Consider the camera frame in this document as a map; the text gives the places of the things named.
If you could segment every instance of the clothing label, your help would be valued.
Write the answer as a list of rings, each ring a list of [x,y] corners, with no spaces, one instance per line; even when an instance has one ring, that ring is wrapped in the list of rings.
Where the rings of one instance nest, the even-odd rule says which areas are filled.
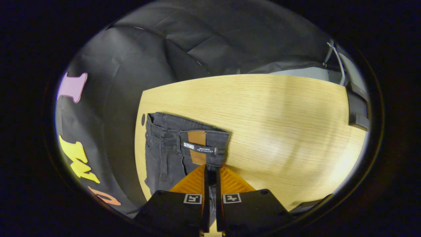
[[[204,154],[217,154],[218,153],[217,147],[202,146],[202,145],[192,144],[188,142],[184,142],[184,147],[187,147],[188,149],[192,149],[196,152],[204,153]]]

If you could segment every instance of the yellow letter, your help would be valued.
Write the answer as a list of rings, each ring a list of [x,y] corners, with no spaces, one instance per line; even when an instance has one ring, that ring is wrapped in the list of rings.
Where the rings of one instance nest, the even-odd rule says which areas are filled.
[[[120,206],[121,205],[121,203],[119,202],[119,201],[117,201],[117,199],[115,199],[114,197],[112,197],[112,196],[110,196],[110,195],[108,195],[108,194],[106,194],[106,193],[103,193],[103,192],[100,192],[100,191],[97,191],[97,190],[95,190],[95,189],[92,189],[91,187],[89,187],[88,186],[88,188],[93,192],[93,193],[95,193],[97,196],[98,195],[102,195],[102,196],[104,196],[104,197],[107,197],[107,198],[109,198],[109,200],[108,199],[105,199],[105,198],[102,198],[102,197],[100,197],[100,196],[98,196],[100,199],[102,199],[102,201],[104,201],[105,203],[109,203],[109,204],[113,204],[113,205],[116,205],[116,206]]]
[[[91,170],[91,168],[88,165],[84,164],[88,162],[88,159],[86,158],[82,143],[68,143],[65,140],[63,140],[61,135],[59,135],[59,140],[64,153],[73,161],[73,163],[70,164],[70,167],[72,168],[73,172],[79,178],[82,177],[99,183],[99,180],[94,173],[86,173],[89,170]]]

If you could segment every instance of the dark gray jeans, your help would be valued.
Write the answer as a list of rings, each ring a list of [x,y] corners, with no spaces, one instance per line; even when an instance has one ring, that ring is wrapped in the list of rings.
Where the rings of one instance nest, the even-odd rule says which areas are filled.
[[[146,185],[154,194],[157,190],[169,191],[191,171],[199,167],[194,164],[189,142],[189,132],[204,131],[206,146],[203,149],[213,151],[206,153],[206,164],[209,170],[215,170],[225,161],[225,149],[229,133],[220,128],[193,121],[188,118],[166,113],[148,114],[146,122]],[[209,188],[210,223],[215,220],[216,189]]]

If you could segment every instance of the light wood tabletop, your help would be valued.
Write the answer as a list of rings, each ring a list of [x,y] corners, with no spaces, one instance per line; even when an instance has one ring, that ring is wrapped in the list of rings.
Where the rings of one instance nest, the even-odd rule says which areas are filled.
[[[345,87],[327,81],[244,74],[149,89],[139,103],[135,132],[136,168],[147,200],[141,118],[154,112],[229,131],[226,165],[255,189],[270,189],[288,211],[331,194],[353,168],[365,137],[348,125]]]

